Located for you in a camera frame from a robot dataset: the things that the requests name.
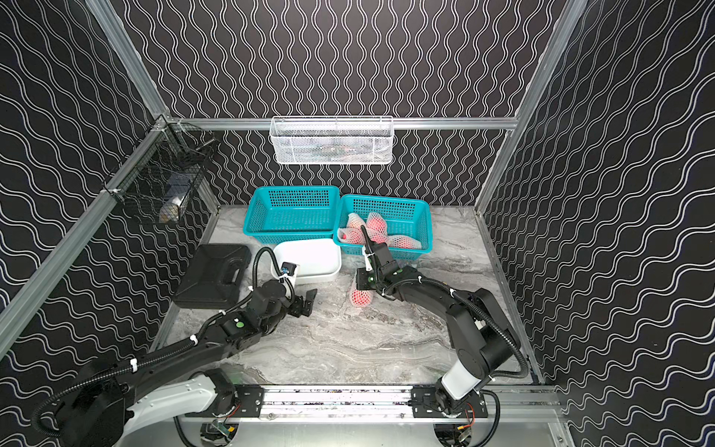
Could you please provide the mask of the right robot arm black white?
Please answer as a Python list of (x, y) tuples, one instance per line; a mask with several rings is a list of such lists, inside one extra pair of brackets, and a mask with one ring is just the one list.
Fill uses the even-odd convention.
[(443, 446), (485, 446), (501, 421), (501, 402), (488, 385), (525, 378), (529, 363), (508, 317), (486, 289), (456, 289), (412, 266), (400, 266), (385, 243), (364, 238), (365, 266), (356, 272), (358, 292), (418, 305), (442, 318), (457, 359), (433, 386), (417, 386), (409, 404), (416, 419), (444, 417), (434, 426)]

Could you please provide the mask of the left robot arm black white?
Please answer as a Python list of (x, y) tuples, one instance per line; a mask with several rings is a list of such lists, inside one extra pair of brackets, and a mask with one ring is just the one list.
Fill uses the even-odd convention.
[(272, 266), (275, 279), (253, 284), (245, 299), (205, 320), (193, 335), (126, 361), (91, 361), (72, 385), (37, 405), (32, 428), (63, 446), (112, 446), (128, 424), (139, 422), (141, 399), (193, 370), (252, 348), (286, 316), (310, 316), (317, 290), (299, 295), (297, 267)]

